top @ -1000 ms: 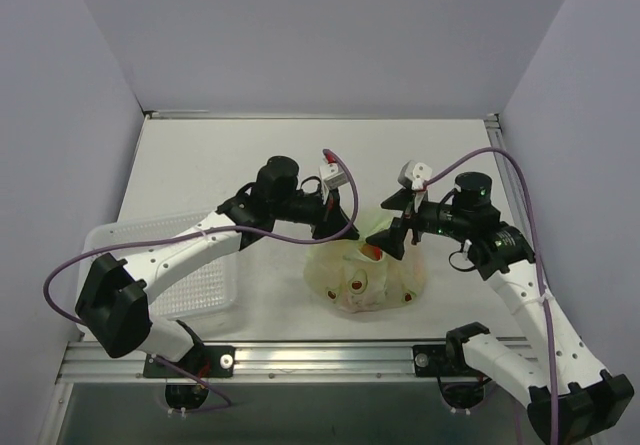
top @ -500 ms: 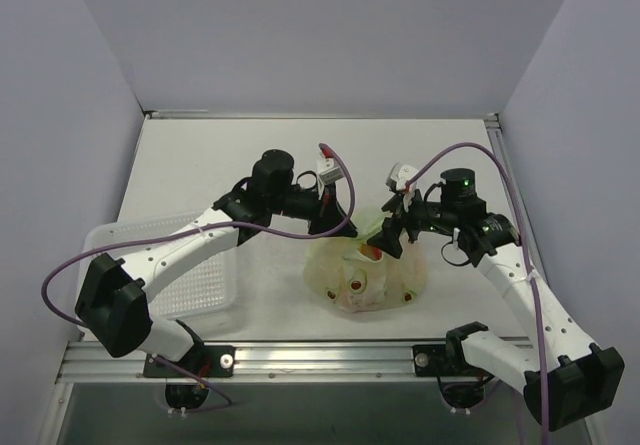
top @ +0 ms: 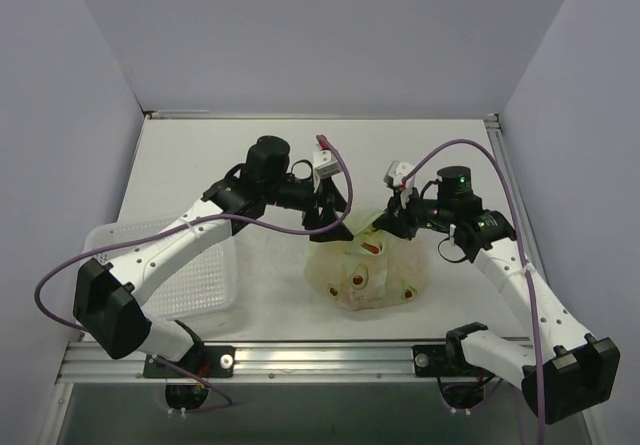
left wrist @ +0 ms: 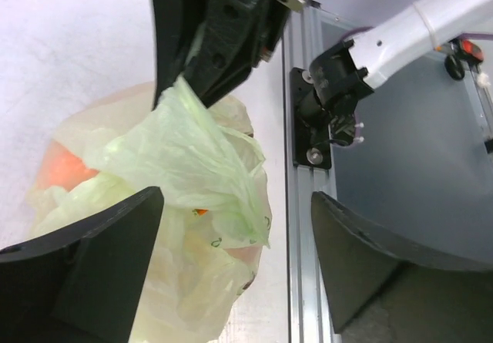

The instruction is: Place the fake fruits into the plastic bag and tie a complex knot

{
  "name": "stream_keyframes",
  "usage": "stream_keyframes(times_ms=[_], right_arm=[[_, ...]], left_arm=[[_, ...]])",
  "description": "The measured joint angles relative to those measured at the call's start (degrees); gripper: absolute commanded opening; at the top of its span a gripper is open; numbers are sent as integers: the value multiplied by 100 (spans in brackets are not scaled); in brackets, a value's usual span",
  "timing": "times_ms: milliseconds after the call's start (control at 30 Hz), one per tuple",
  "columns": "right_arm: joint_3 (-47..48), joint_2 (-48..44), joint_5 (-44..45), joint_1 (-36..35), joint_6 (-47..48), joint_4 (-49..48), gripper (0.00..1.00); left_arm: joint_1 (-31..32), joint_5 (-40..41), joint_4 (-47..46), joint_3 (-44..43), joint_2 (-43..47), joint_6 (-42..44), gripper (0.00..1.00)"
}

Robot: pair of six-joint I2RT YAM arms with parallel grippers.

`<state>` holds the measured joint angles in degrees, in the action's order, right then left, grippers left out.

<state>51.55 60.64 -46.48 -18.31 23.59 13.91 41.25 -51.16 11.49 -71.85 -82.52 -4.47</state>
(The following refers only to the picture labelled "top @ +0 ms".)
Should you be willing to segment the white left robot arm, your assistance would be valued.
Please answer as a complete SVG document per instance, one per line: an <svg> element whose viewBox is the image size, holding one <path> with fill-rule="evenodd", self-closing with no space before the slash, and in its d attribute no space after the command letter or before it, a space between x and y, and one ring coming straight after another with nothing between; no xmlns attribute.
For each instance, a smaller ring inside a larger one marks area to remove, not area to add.
<svg viewBox="0 0 640 445"><path fill-rule="evenodd" d="M158 234L125 244L125 253L102 264L90 259L77 274L73 316L113 359L143 352L166 359L180 376L202 364L201 339L177 320L154 317L144 306L169 278L210 247L247 225L264 227L267 207L302 215L297 235L316 241L350 241L343 222L353 195L341 195L332 178L347 174L337 149L320 135L305 179L290 171L290 146L262 136L243 162L205 190L191 207Z"/></svg>

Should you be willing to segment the light green plastic bag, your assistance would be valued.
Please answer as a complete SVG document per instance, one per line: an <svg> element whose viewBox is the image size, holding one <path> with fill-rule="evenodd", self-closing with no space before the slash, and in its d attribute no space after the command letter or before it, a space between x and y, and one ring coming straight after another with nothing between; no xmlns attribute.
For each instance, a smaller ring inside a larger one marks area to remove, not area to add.
<svg viewBox="0 0 640 445"><path fill-rule="evenodd" d="M352 212L345 224L350 242L312 243L306 253L304 278L321 296L350 311L404 305L418 300L429 283L428 247L424 240L404 240L371 224L382 212ZM377 256L360 247L381 243Z"/></svg>

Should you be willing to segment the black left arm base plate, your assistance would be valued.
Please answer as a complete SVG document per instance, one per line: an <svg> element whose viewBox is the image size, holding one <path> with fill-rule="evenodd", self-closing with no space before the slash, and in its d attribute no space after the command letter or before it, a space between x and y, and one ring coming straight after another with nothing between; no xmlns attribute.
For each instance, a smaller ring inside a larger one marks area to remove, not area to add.
<svg viewBox="0 0 640 445"><path fill-rule="evenodd" d="M171 365L199 378L231 378L235 352L236 349L230 345L203 345L196 351L189 351L180 361L171 362ZM142 376L149 379L186 378L180 371L158 362L151 355L145 358Z"/></svg>

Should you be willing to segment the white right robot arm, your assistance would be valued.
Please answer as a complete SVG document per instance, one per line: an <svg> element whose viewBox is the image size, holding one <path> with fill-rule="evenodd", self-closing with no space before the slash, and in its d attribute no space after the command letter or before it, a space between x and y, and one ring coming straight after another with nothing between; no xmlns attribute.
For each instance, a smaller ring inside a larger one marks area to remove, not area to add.
<svg viewBox="0 0 640 445"><path fill-rule="evenodd" d="M607 401L620 362L618 347L575 319L520 257L514 227L501 212L483 206L472 190L470 169L440 169L433 199L414 186L412 169L406 162L390 165L384 182L393 195L375 228L408 240L420 229L445 234L495 286L530 339L540 342L528 350L473 322L447 332L446 367L456 374L480 368L507 381L548 424Z"/></svg>

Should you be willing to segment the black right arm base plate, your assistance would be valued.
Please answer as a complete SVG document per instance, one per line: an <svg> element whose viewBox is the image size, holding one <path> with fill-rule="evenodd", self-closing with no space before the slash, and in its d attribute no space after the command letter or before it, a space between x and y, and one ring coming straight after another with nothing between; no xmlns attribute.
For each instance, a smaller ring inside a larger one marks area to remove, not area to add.
<svg viewBox="0 0 640 445"><path fill-rule="evenodd" d="M414 374L421 378L478 378L486 373L477 367L456 364L444 344L418 344L412 347Z"/></svg>

